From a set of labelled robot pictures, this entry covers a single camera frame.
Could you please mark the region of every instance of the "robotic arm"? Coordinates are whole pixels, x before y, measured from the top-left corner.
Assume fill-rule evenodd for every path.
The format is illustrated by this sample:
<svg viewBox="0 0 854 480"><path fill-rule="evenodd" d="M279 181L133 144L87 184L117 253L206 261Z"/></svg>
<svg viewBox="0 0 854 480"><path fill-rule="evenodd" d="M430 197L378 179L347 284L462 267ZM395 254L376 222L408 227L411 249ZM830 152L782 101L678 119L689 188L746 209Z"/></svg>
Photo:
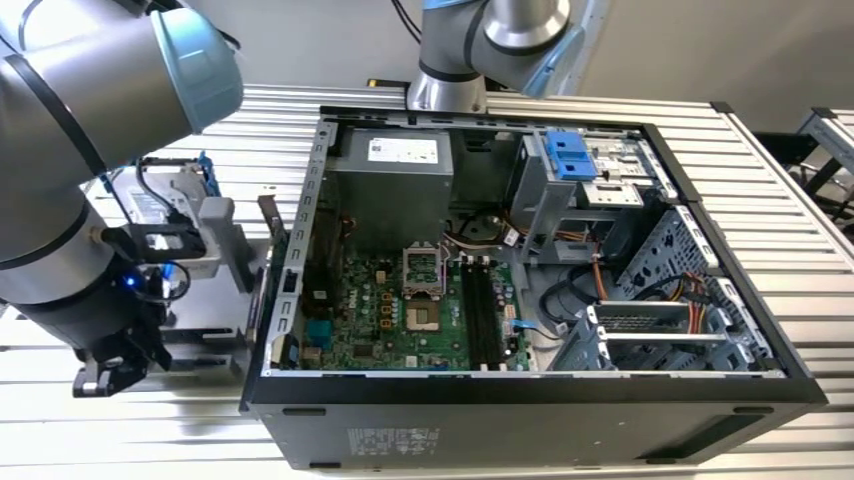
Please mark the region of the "robotic arm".
<svg viewBox="0 0 854 480"><path fill-rule="evenodd" d="M4 1L0 33L40 47L0 61L0 299L75 348L76 396L169 368L161 277L79 185L230 115L242 79L192 10L112 0Z"/></svg>
<svg viewBox="0 0 854 480"><path fill-rule="evenodd" d="M424 0L422 30L412 110L484 112L484 75L530 97L556 94L584 43L570 0Z"/></svg>
<svg viewBox="0 0 854 480"><path fill-rule="evenodd" d="M243 87L222 35L175 0L3 0L0 301L73 349L76 396L169 368L163 277L79 185L228 116ZM412 109L482 112L483 75L555 93L583 42L568 0L424 0Z"/></svg>

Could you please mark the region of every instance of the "white label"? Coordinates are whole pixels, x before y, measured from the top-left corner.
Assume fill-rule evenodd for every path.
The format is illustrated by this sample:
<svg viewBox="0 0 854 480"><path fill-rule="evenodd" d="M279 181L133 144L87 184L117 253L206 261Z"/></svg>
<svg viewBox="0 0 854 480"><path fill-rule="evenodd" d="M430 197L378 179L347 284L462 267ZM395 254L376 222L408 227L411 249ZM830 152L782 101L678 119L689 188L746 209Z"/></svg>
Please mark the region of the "white label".
<svg viewBox="0 0 854 480"><path fill-rule="evenodd" d="M165 223L165 207L141 190L131 191L131 201L136 210L131 210L131 217L137 223L163 224Z"/></svg>
<svg viewBox="0 0 854 480"><path fill-rule="evenodd" d="M410 138L372 138L370 162L439 163L439 142Z"/></svg>
<svg viewBox="0 0 854 480"><path fill-rule="evenodd" d="M519 232L516 231L515 228L511 228L510 231L507 232L507 235L504 235L504 243L507 244L507 246L514 247L518 241L519 241Z"/></svg>
<svg viewBox="0 0 854 480"><path fill-rule="evenodd" d="M348 428L350 453L356 456L434 455L438 428Z"/></svg>

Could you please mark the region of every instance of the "black cable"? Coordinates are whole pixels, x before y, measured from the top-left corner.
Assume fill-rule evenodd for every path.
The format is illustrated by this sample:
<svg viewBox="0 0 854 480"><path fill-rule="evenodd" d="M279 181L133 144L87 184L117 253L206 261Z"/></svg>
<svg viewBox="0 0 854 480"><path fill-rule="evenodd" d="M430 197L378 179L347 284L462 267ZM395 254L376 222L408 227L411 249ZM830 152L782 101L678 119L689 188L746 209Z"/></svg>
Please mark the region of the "black cable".
<svg viewBox="0 0 854 480"><path fill-rule="evenodd" d="M395 4L398 10L400 11L400 13L403 14L403 16L406 17L406 21L410 23L410 25L412 26L412 29L418 32L418 34L422 34L422 29L418 28L418 24L412 21L412 17L410 17L410 12L406 11L406 7L403 6L403 4L400 3L400 0L391 0L391 2Z"/></svg>
<svg viewBox="0 0 854 480"><path fill-rule="evenodd" d="M19 53L9 41L0 35L0 42L5 45L5 47L12 51L12 53Z"/></svg>
<svg viewBox="0 0 854 480"><path fill-rule="evenodd" d="M554 285L551 285L540 295L538 300L539 311L542 312L543 316L548 320L551 320L552 323L567 323L570 324L570 326L575 324L575 319L567 319L567 318L559 317L554 313L551 313L551 311L548 310L548 298L552 295L558 294L558 292L560 292L560 290L563 290L564 288L570 290L570 293L575 296L575 298L578 298L582 301L582 303L584 303L584 305L591 305L599 301L598 297L594 297L592 295L590 295L578 287L578 285L575 285L575 280L578 280L582 276L584 276L590 272L592 272L592 264L582 265L579 267L572 268L570 270L567 278L556 282Z"/></svg>
<svg viewBox="0 0 854 480"><path fill-rule="evenodd" d="M570 272L572 271L571 268L566 269L566 278L570 278ZM560 304L560 308L563 309L563 311L566 313L568 313L570 315L574 315L572 311L570 310L570 308L566 306L566 303L563 303L563 295L560 293L558 293L556 295L558 297L558 303Z"/></svg>
<svg viewBox="0 0 854 480"><path fill-rule="evenodd" d="M686 275L673 275L670 277L662 278L658 282L655 282L649 287L646 287L643 290L641 290L641 292L634 296L634 298L631 300L633 301L646 300L653 295L658 295L658 292L661 291L661 289L662 289L662 287L665 285L667 285L669 283L673 283L677 280L681 280L683 278L687 279L691 282L697 282L697 280L694 278L691 278L691 277L689 277Z"/></svg>
<svg viewBox="0 0 854 480"><path fill-rule="evenodd" d="M547 340L552 340L555 342L560 341L559 337L552 337L551 335L548 335L546 332L543 332L539 328L532 328L532 327L524 327L524 329L530 332L536 333L539 336L542 336L544 339Z"/></svg>
<svg viewBox="0 0 854 480"><path fill-rule="evenodd" d="M400 23L403 23L403 26L406 27L407 32L410 32L410 35L412 36L412 40L415 40L415 42L420 45L422 39L418 37L418 34L415 33L415 31L412 30L412 27L406 21L404 11L400 10L403 7L395 2L395 0L391 0L391 4L395 7L395 11L398 12L398 18L400 18Z"/></svg>
<svg viewBox="0 0 854 480"><path fill-rule="evenodd" d="M148 186L148 183L145 182L145 176L143 175L143 159L141 158L136 160L136 183L139 183L139 186L143 188L145 193L151 195L151 197L157 201L157 203L165 207L165 211L168 213L177 212L175 205L172 205L168 202L168 200L163 198L163 196L160 196L160 194L155 192L152 188Z"/></svg>
<svg viewBox="0 0 854 480"><path fill-rule="evenodd" d="M175 295L169 293L169 296L167 298L161 298L161 297L149 295L145 292L140 292L136 289L133 290L133 293L140 300L144 300L151 303L159 303L159 304L171 303L184 298L184 296L187 295L187 292L189 292L189 286L192 285L192 277L189 276L189 270L187 269L185 266L183 266L177 262L173 262L172 260L167 260L165 262L163 262L163 265L172 265L184 274L184 280L185 280L185 282L183 283L184 288L181 288L177 291L179 293L176 293Z"/></svg>
<svg viewBox="0 0 854 480"><path fill-rule="evenodd" d="M180 0L153 0L148 6L149 9L156 9L159 12L168 12L169 10L177 10L179 8L191 8ZM240 41L232 37L228 32L216 28L223 40L226 40L235 47L235 50L240 50L243 45Z"/></svg>
<svg viewBox="0 0 854 480"><path fill-rule="evenodd" d="M116 203L119 204L119 210L121 210L121 214L124 215L125 220L128 221L128 223L133 223L133 220L131 219L131 214L128 213L128 209L124 206L121 199L119 198L119 194L116 193L116 187L113 187L112 185L112 180L109 179L109 175L104 173L99 175L99 178L104 186L109 188L109 193L112 194L112 198L116 200Z"/></svg>
<svg viewBox="0 0 854 480"><path fill-rule="evenodd" d="M32 15L33 10L41 4L41 0L32 0L24 12L21 13L21 19L17 23L17 44L21 47L21 52L27 51L27 22L29 22L29 16Z"/></svg>

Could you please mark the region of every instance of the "slotted metal surface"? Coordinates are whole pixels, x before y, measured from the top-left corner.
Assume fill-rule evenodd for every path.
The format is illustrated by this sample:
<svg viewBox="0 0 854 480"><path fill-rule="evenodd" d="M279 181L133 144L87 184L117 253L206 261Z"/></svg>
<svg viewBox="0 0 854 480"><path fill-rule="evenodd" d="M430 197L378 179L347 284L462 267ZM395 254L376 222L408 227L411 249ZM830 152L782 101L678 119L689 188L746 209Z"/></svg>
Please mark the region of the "slotted metal surface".
<svg viewBox="0 0 854 480"><path fill-rule="evenodd" d="M294 214L319 105L403 107L395 89L335 90L251 86L240 113L203 136L177 142L160 155L193 156L206 149L216 164L223 194L238 200L238 219L251 235L267 234L255 196L275 193ZM495 114L651 122L659 126L711 215L809 368L830 406L757 438L697 468L657 467L650 477L854 478L854 274L851 253L787 177L774 168L738 119L707 104L559 98L536 102L492 94ZM99 211L120 223L108 200ZM179 472L193 476L246 475L312 478L280 460L263 426L236 413L239 385L187 386L73 400L71 352L32 325L3 325L0 345L0 465L35 465L0 472L39 478ZM407 478L630 478L634 469L572 471L414 471ZM391 474L363 472L354 478Z"/></svg>

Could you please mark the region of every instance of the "expansion slot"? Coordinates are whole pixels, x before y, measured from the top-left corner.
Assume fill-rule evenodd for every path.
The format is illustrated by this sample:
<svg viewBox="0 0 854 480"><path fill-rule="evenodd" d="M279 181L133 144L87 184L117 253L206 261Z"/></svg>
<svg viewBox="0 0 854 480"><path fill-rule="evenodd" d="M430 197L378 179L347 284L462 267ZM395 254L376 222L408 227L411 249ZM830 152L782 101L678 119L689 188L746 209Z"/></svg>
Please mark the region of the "expansion slot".
<svg viewBox="0 0 854 480"><path fill-rule="evenodd" d="M486 366L490 370L498 370L502 342L488 259L468 259L460 267L460 277L471 368L479 370Z"/></svg>

